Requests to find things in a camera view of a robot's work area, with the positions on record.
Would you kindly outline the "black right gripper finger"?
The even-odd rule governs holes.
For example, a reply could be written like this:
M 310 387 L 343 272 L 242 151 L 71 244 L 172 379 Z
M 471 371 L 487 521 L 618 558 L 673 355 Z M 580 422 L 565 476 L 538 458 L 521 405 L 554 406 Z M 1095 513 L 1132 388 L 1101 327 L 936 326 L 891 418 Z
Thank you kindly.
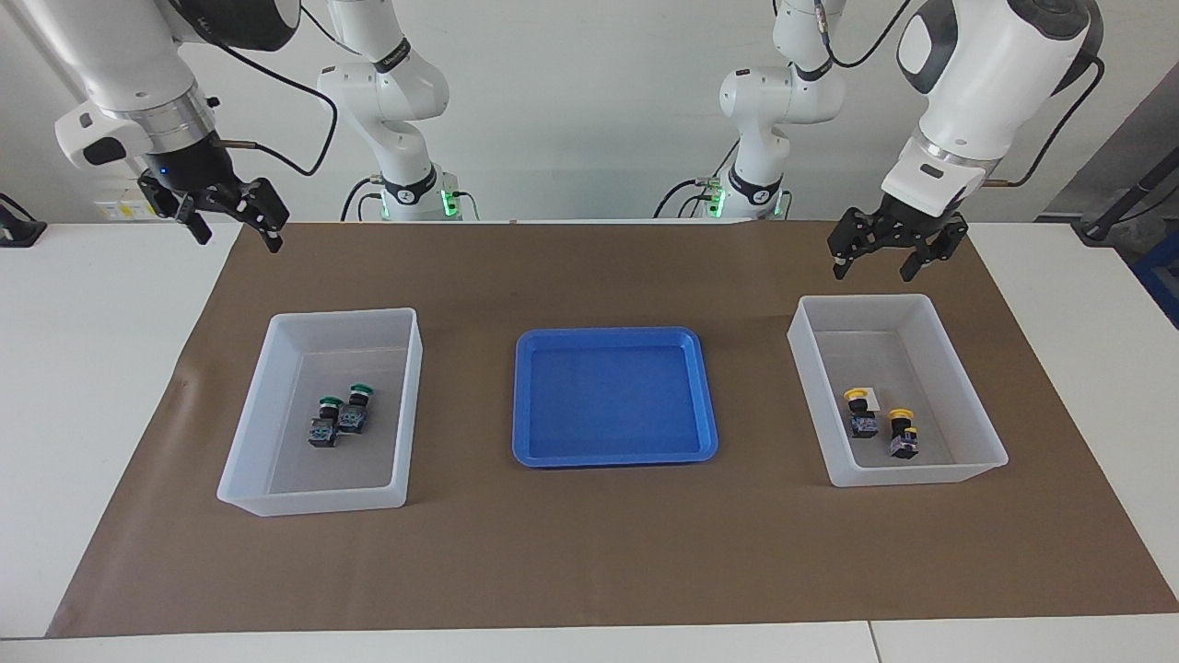
M 193 235 L 195 242 L 206 245 L 212 237 L 212 231 L 208 227 L 197 209 L 198 198 L 192 193 L 176 193 L 164 186 L 160 180 L 150 172 L 143 171 L 136 178 L 145 202 L 151 206 L 152 214 L 162 219 L 172 219 Z
M 220 214 L 230 215 L 261 235 L 269 252 L 281 251 L 281 231 L 289 219 L 289 210 L 270 180 L 257 178 L 249 183 L 219 183 L 216 185 L 216 203 Z

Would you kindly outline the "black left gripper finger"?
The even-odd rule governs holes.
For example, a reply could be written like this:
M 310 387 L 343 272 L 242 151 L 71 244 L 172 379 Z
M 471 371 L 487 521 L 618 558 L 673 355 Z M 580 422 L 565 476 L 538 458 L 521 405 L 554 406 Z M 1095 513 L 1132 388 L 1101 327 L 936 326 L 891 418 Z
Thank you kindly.
M 859 257 L 880 250 L 880 215 L 864 214 L 858 206 L 849 206 L 847 212 L 828 236 L 828 248 L 834 260 L 834 277 L 843 280 L 852 263 Z
M 962 214 L 948 214 L 936 229 L 922 232 L 907 229 L 903 239 L 911 252 L 898 270 L 902 281 L 911 282 L 926 267 L 950 260 L 967 232 L 968 223 Z

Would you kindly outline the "yellow push button switch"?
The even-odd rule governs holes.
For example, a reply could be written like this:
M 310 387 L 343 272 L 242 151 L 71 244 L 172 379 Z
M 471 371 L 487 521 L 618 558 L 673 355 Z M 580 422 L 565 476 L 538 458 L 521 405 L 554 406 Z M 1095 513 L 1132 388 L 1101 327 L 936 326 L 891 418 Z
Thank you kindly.
M 868 411 L 867 387 L 854 387 L 844 393 L 847 403 L 847 422 L 854 439 L 871 439 L 880 434 L 877 413 Z
M 918 432 L 914 424 L 914 413 L 905 408 L 889 411 L 890 424 L 889 457 L 897 459 L 913 459 L 918 454 Z

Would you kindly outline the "green push button switch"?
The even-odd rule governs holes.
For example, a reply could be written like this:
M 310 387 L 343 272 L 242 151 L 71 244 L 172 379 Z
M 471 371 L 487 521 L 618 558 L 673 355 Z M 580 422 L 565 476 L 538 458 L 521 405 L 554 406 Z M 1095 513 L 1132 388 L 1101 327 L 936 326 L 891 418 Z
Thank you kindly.
M 320 411 L 312 416 L 308 431 L 308 442 L 312 448 L 335 448 L 342 407 L 343 402 L 337 396 L 320 398 Z
M 338 411 L 337 424 L 341 434 L 361 434 L 365 429 L 373 394 L 373 387 L 367 383 L 350 386 L 348 399 L 341 403 Z

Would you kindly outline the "translucent white plastic box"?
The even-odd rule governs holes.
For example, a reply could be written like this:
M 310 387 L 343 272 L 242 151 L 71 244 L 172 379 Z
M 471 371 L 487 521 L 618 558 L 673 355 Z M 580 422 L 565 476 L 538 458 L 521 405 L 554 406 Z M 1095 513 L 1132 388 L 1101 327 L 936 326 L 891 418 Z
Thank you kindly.
M 1008 462 L 997 429 L 940 322 L 918 294 L 802 297 L 788 327 L 814 431 L 834 486 L 964 483 Z M 880 395 L 880 434 L 854 439 L 844 393 Z M 889 457 L 889 411 L 914 413 L 918 454 Z
M 274 315 L 217 498 L 252 516 L 320 516 L 407 503 L 424 344 L 413 308 Z M 361 434 L 312 448 L 321 396 L 374 394 Z

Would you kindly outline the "black table clamp device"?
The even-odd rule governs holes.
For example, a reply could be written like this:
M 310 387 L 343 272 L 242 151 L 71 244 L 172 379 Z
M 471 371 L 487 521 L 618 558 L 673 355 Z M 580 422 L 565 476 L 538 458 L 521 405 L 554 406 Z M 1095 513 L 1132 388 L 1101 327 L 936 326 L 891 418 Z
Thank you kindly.
M 46 229 L 26 206 L 0 192 L 0 248 L 33 247 Z

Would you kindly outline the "black metal stand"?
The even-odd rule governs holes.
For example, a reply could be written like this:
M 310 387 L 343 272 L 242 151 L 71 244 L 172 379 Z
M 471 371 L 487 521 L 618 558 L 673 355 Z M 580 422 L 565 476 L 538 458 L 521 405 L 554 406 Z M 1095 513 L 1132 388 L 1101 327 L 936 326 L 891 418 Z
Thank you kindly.
M 1074 224 L 1073 230 L 1081 242 L 1086 245 L 1098 245 L 1102 243 L 1104 239 L 1108 238 L 1109 230 L 1117 224 L 1124 223 L 1129 218 L 1129 211 L 1138 203 L 1145 201 L 1150 193 L 1162 184 L 1172 173 L 1179 169 L 1179 145 L 1172 147 L 1172 150 L 1159 160 L 1154 168 L 1150 169 L 1140 180 L 1137 180 L 1127 192 L 1121 193 L 1117 197 L 1117 201 L 1112 202 L 1104 214 L 1098 215 L 1096 219 L 1088 223 Z

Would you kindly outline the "blue crate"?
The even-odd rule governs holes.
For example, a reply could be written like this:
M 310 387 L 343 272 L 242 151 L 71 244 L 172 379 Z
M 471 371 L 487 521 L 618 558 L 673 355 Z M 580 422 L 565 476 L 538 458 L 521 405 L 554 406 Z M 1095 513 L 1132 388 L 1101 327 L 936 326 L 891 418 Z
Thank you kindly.
M 1131 267 L 1131 273 L 1162 315 L 1179 329 L 1179 249 L 1157 245 Z

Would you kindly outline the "blue plastic tray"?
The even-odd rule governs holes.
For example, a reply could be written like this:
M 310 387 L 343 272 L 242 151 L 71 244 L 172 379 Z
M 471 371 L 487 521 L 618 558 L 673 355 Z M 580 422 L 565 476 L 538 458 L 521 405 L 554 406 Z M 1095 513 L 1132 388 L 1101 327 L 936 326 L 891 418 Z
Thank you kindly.
M 527 470 L 707 462 L 718 449 L 691 329 L 531 329 L 518 339 L 512 454 Z

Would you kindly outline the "brown table mat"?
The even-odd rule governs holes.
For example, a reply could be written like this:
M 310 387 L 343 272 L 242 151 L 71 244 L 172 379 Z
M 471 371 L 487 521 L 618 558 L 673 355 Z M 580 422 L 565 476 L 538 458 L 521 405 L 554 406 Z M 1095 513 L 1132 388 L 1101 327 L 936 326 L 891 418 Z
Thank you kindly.
M 239 238 L 50 637 L 956 621 L 1179 612 L 976 248 L 910 283 L 831 276 L 826 223 L 291 224 Z M 951 485 L 837 488 L 790 347 L 804 295 L 931 298 L 1010 461 Z M 249 516 L 217 486 L 270 319 L 413 308 L 424 369 L 408 503 Z M 683 326 L 709 462 L 526 470 L 523 332 Z

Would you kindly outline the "white wall socket panel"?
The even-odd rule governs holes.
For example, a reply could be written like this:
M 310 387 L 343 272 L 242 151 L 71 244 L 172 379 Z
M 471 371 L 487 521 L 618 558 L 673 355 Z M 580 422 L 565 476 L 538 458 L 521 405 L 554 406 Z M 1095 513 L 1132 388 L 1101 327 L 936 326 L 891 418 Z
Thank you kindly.
M 94 197 L 94 205 L 114 223 L 156 223 L 163 218 L 140 192 L 131 189 L 105 189 Z

